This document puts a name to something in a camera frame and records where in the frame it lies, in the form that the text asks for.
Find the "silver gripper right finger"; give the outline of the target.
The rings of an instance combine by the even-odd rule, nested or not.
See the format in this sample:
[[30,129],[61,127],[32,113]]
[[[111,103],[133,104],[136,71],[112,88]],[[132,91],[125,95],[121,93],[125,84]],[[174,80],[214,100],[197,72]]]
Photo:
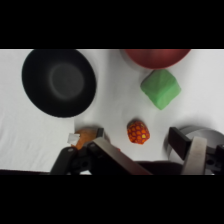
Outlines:
[[194,137],[190,140],[179,129],[171,127],[168,133],[168,143],[184,161],[182,175],[203,175],[205,173],[207,151],[205,138]]

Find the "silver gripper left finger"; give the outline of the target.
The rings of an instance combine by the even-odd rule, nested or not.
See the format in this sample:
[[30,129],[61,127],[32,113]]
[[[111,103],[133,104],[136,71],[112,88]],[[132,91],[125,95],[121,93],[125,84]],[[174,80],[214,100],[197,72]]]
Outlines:
[[90,173],[94,175],[150,175],[150,172],[131,160],[106,138],[103,128],[97,129],[96,138],[87,144],[90,155]]

